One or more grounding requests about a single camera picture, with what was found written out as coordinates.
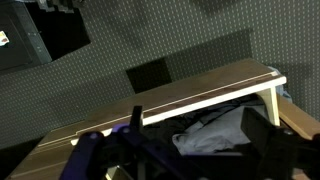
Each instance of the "wooden board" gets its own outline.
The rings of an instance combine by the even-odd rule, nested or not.
[[[41,172],[50,172],[68,161],[73,148],[74,147],[68,143],[41,153],[30,154],[14,170],[14,173],[10,177],[19,178],[25,177],[28,174],[38,174],[38,172],[40,174]]]
[[[236,85],[228,86],[226,88],[221,88],[215,91],[202,93],[201,95],[190,97],[188,99],[184,99],[176,103],[171,103],[158,108],[144,111],[143,124],[144,125],[152,124],[172,116],[184,114],[184,113],[197,110],[203,107],[211,106],[213,104],[228,101],[230,99],[235,99],[237,97],[241,97],[244,95],[260,92],[261,90],[264,90],[265,88],[268,88],[270,86],[283,84],[285,83],[285,81],[286,79],[283,76],[270,76],[268,78],[263,78],[259,80],[250,80],[250,81],[247,81],[246,83],[236,84]],[[271,100],[267,100],[269,96],[264,95],[263,97],[264,97],[264,100],[267,101],[267,103],[272,102]],[[271,122],[275,125],[279,125],[280,124],[279,117],[278,117],[277,111],[274,110],[274,108],[277,108],[277,107],[276,105],[275,106],[270,105],[270,106],[271,106],[270,116],[273,117]],[[122,123],[128,122],[129,117],[130,116],[128,116],[128,118],[124,118],[123,119],[124,122]],[[120,123],[120,121],[96,125],[94,127],[89,127],[81,131],[78,131],[77,134],[82,134],[84,132],[95,131],[95,130],[103,131],[103,130],[112,128],[113,125],[118,123]]]
[[[320,133],[320,122],[301,110],[298,106],[277,95],[280,118],[306,139]]]
[[[231,92],[234,90],[232,88],[236,86],[239,87],[272,76],[274,76],[272,70],[251,59],[232,63],[101,107],[91,113],[87,121],[52,131],[41,141],[40,146],[61,140],[70,141],[70,139],[77,138],[79,133],[85,132],[86,129],[99,128],[102,124],[111,125],[119,120],[126,122],[130,118],[134,105],[142,105],[144,115],[148,118],[148,116],[154,116],[154,113],[161,114],[164,110],[179,108],[188,101],[196,100],[199,102],[201,98],[205,97],[204,93]]]
[[[259,91],[256,94],[263,99],[270,122],[275,126],[280,126],[276,87]]]
[[[39,171],[31,171],[20,176],[12,176],[13,180],[57,180],[59,179],[61,172],[66,162],[55,164]]]

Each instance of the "black object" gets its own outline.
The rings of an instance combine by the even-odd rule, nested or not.
[[[0,74],[50,63],[90,43],[81,14],[46,13],[37,3],[0,3]]]
[[[46,13],[37,3],[27,3],[26,7],[53,60],[90,43],[79,9],[66,14]]]
[[[172,82],[165,59],[157,59],[126,70],[135,93],[147,91]]]
[[[0,31],[4,31],[9,39],[9,43],[0,46],[0,73],[8,72],[11,69],[24,69],[34,67],[45,62],[41,62],[36,54],[36,47],[31,43],[27,33],[24,30],[23,23],[32,21],[28,16],[17,9],[14,4],[0,5]],[[18,15],[24,16],[24,22],[21,22]]]
[[[85,0],[1,0],[0,5],[14,2],[38,3],[39,8],[46,12],[58,10],[65,13],[73,13],[74,8],[83,7]]]
[[[308,141],[289,129],[276,129],[253,109],[245,109],[241,127],[261,153],[258,168],[240,153],[180,156],[171,152],[139,132],[141,112],[141,107],[135,107],[130,125],[115,126],[106,138],[100,132],[82,135],[60,179],[101,179],[116,165],[133,179],[278,180],[291,179],[294,167],[319,178],[319,136]]]
[[[0,150],[0,179],[6,179],[43,137]]]

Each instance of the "gray textured wall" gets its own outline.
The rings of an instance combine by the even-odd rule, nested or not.
[[[0,148],[134,94],[125,70],[164,56],[173,80],[253,57],[320,119],[317,0],[91,0],[81,13],[90,45],[0,77]]]

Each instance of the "dark rectangle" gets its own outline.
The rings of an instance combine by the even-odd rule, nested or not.
[[[267,119],[252,108],[243,110],[241,130],[252,142],[258,152],[265,153],[270,134],[274,127]]]
[[[147,91],[172,82],[164,58],[126,70],[126,73],[135,93]]]

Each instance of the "gray fabric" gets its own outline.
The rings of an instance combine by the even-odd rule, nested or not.
[[[148,137],[148,139],[158,139],[167,144],[170,149],[176,150],[175,145],[172,143],[172,136],[174,134],[183,133],[194,123],[194,120],[188,120],[182,117],[172,117],[165,121],[144,126],[141,133]]]
[[[233,148],[237,144],[249,143],[240,128],[243,110],[240,106],[204,126],[200,121],[189,127],[184,134],[176,134],[172,141],[181,155],[191,153],[214,153]],[[265,106],[250,106],[267,118]]]
[[[277,69],[269,68],[280,74]],[[276,91],[292,102],[290,94],[284,90],[282,85],[277,86]],[[172,141],[182,155],[214,153],[218,150],[233,148],[238,144],[249,143],[249,139],[240,128],[245,107],[255,109],[268,119],[262,101],[255,100],[252,95],[244,96],[185,114],[184,117],[191,119],[196,118],[197,114],[201,115],[202,111],[212,111],[199,117],[198,122],[190,126],[183,134],[173,135]]]

